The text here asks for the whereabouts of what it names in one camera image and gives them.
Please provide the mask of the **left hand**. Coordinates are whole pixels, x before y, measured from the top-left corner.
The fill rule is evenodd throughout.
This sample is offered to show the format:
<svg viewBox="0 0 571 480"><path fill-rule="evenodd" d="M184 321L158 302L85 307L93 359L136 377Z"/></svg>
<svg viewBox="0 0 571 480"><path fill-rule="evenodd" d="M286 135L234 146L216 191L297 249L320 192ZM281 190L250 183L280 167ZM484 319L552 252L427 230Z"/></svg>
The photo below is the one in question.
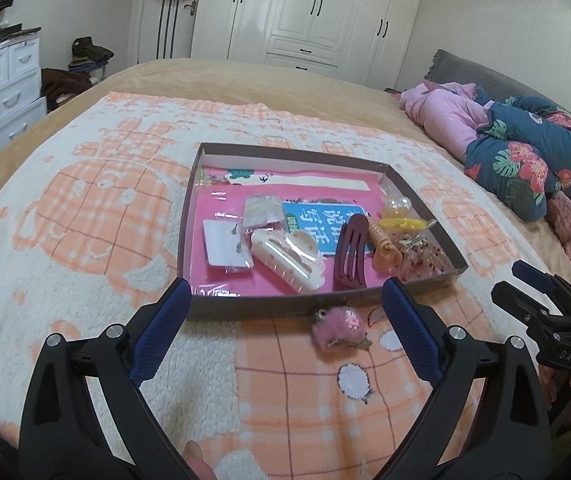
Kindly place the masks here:
<svg viewBox="0 0 571 480"><path fill-rule="evenodd" d="M195 441L186 442L183 458L200 480L217 480L212 467L205 462L202 449Z"/></svg>

